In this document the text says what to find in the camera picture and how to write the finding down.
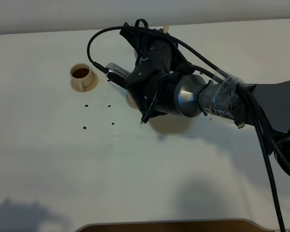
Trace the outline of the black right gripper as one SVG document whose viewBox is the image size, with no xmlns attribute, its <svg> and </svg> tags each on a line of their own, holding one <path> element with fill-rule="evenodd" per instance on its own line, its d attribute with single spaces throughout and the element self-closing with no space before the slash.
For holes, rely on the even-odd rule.
<svg viewBox="0 0 290 232">
<path fill-rule="evenodd" d="M 123 25 L 120 35 L 135 49 L 141 61 L 125 79 L 126 89 L 135 102 L 142 118 L 172 114 L 193 117 L 193 98 L 185 100 L 182 90 L 193 89 L 193 75 L 171 71 L 172 47 L 163 39 L 147 44 L 147 22 Z"/>
</svg>

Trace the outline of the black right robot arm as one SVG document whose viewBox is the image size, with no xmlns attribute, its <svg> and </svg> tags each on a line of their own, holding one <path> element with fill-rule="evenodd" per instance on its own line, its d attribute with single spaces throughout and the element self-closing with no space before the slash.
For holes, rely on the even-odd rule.
<svg viewBox="0 0 290 232">
<path fill-rule="evenodd" d="M 274 155 L 290 176 L 290 81 L 245 84 L 210 63 L 210 71 L 191 64 L 180 40 L 161 29 L 125 24 L 120 34 L 135 49 L 135 68 L 122 82 L 142 114 L 141 121 L 173 114 L 200 114 L 256 129 L 261 150 Z"/>
</svg>

